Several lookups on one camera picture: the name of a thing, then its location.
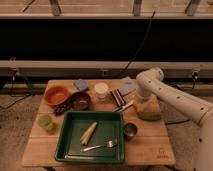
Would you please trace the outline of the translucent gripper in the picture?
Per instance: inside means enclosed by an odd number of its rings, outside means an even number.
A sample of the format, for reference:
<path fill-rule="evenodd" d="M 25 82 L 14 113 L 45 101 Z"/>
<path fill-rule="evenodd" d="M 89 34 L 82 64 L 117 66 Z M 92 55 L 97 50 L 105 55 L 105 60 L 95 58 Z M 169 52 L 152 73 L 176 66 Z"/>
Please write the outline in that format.
<path fill-rule="evenodd" d="M 147 99 L 135 96 L 133 106 L 137 117 L 143 121 L 160 121 L 161 115 L 153 109 L 153 104 L 155 102 L 156 97 L 154 95 L 149 96 Z"/>

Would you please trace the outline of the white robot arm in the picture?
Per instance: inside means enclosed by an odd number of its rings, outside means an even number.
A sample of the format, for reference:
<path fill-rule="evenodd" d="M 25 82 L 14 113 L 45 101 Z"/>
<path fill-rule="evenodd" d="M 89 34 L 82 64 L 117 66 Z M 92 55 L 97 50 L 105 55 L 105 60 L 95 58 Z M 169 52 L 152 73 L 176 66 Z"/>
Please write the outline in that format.
<path fill-rule="evenodd" d="M 136 96 L 148 100 L 154 94 L 196 123 L 201 132 L 195 171 L 213 171 L 213 103 L 168 86 L 163 78 L 158 67 L 140 72 L 136 76 Z"/>

